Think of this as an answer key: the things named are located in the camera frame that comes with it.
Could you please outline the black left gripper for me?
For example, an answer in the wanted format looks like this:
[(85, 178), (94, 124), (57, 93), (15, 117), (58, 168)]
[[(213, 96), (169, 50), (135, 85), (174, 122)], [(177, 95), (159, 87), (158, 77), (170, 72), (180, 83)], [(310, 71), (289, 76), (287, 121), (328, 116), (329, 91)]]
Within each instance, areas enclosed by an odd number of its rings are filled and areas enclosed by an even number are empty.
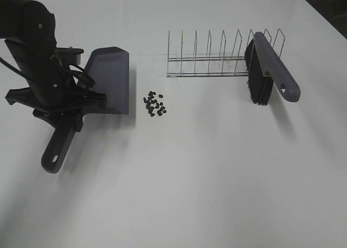
[(84, 110), (106, 108), (106, 94), (79, 86), (61, 90), (55, 88), (49, 92), (34, 92), (29, 87), (11, 89), (5, 98), (10, 105), (19, 103), (34, 109), (33, 116), (53, 128), (59, 124), (58, 115), (69, 116), (70, 124), (76, 132), (82, 130)]

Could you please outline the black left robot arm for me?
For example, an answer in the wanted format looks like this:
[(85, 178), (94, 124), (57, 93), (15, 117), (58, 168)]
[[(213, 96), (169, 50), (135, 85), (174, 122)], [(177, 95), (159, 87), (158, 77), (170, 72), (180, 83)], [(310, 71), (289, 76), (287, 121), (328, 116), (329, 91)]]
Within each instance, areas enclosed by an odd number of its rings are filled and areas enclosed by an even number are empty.
[(28, 87), (11, 89), (5, 96), (10, 105), (32, 108), (33, 115), (53, 127), (66, 122), (79, 132), (84, 109), (105, 108), (106, 95), (92, 92), (95, 81), (80, 67), (83, 49), (59, 48), (56, 21), (41, 2), (1, 0), (1, 39), (17, 66), (1, 64), (23, 77)]

